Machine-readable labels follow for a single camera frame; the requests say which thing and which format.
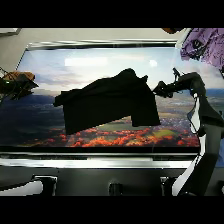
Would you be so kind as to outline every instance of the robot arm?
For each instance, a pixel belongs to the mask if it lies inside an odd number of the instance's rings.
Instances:
[[[207,101],[205,85],[198,73],[180,76],[175,68],[173,70],[178,81],[168,85],[160,81],[153,92],[165,98],[172,98],[173,92],[190,91],[195,100],[191,118],[195,130],[192,128],[192,131],[198,134],[201,149],[191,165],[174,182],[172,195],[201,196],[205,194],[218,158],[220,141],[224,138],[224,120]]]

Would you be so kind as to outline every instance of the black border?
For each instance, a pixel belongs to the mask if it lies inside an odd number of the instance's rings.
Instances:
[[[132,43],[122,43],[122,42],[114,42],[111,43],[97,43],[97,42],[83,42],[79,44],[74,44],[71,46],[71,44],[64,44],[61,43],[61,46],[55,45],[55,46],[39,46],[39,47],[32,47],[28,45],[25,51],[23,52],[22,57],[20,58],[20,61],[16,67],[16,69],[19,67],[20,62],[22,61],[22,58],[26,51],[34,51],[34,50],[57,50],[57,49],[87,49],[87,48],[130,48],[130,47],[174,47],[175,43],[172,43],[172,40],[127,40],[127,42]],[[135,154],[145,154],[145,153],[162,153],[164,155],[169,155],[172,153],[177,154],[187,154],[187,153],[198,153],[200,150],[200,147],[76,147],[76,148],[70,148],[70,147],[8,147],[8,146],[1,146],[0,152],[8,152],[8,153],[102,153],[102,154],[111,154],[111,153],[135,153]]]

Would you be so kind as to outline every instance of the printed landscape image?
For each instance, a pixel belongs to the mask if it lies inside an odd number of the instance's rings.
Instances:
[[[197,136],[191,132],[187,120],[187,113],[194,106],[188,91],[175,93],[172,99],[156,97],[160,126],[134,128],[131,118],[125,117],[70,136],[65,135],[63,108],[52,105],[60,91],[83,88],[126,68],[134,69],[138,77],[148,75],[147,83],[153,89],[160,80],[174,81],[173,67],[184,73],[198,72],[211,105],[217,111],[224,111],[224,80],[219,71],[193,60],[182,62],[174,48],[28,51],[18,70],[33,72],[39,87],[33,95],[4,101],[0,110],[0,145],[197,147]]]

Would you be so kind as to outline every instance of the gray floor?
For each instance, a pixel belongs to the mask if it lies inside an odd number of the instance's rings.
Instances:
[[[110,39],[178,39],[161,28],[22,28],[15,36],[0,37],[0,66],[13,71],[28,43]]]

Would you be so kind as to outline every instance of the purple cloth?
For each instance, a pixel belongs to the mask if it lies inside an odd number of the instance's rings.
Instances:
[[[182,60],[190,58],[224,68],[224,28],[193,28],[183,43]]]

